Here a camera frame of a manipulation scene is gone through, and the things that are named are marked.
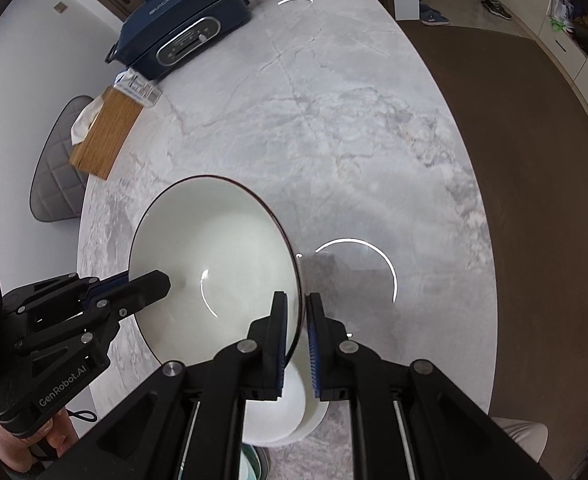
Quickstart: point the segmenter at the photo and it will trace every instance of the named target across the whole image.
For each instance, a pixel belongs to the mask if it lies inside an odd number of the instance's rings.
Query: person's leg
[[[493,420],[511,439],[522,447],[536,462],[540,460],[544,446],[547,444],[547,426],[540,422],[527,422],[512,418],[498,418]]]

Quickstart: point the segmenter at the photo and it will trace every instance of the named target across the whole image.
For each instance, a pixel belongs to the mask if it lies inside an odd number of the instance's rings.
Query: human hand
[[[43,437],[56,449],[59,457],[78,442],[76,430],[64,408],[29,438],[16,438],[0,425],[0,459],[14,471],[28,472],[37,462],[30,453],[30,446],[41,441]]]

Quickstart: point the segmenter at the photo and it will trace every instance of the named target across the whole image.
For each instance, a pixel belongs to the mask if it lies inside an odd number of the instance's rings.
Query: black shoe
[[[507,10],[505,10],[505,7],[503,7],[498,2],[498,0],[483,0],[482,6],[485,9],[489,10],[492,14],[496,14],[496,16],[500,16],[501,18],[504,18],[505,20],[511,19],[511,14],[509,12],[507,12]]]

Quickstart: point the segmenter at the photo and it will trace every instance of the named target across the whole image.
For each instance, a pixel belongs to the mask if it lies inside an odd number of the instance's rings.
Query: chair backrest
[[[91,102],[92,98],[85,95],[72,99],[60,113],[40,153],[30,191],[30,210],[41,222],[81,216],[87,174],[68,163],[72,151],[70,130]]]

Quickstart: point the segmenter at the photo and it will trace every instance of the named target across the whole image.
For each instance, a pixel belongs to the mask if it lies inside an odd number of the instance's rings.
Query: table
[[[250,22],[168,75],[107,181],[90,176],[78,272],[127,269],[141,216],[174,182],[232,178],[275,213],[305,290],[355,340],[399,363],[430,359],[486,411],[493,256],[452,114],[376,0],[282,1],[251,0]],[[316,252],[342,238],[360,242]],[[91,386],[100,416],[158,366],[131,317],[109,356]],[[347,407],[332,404],[308,438],[270,455],[271,478],[350,478]]]

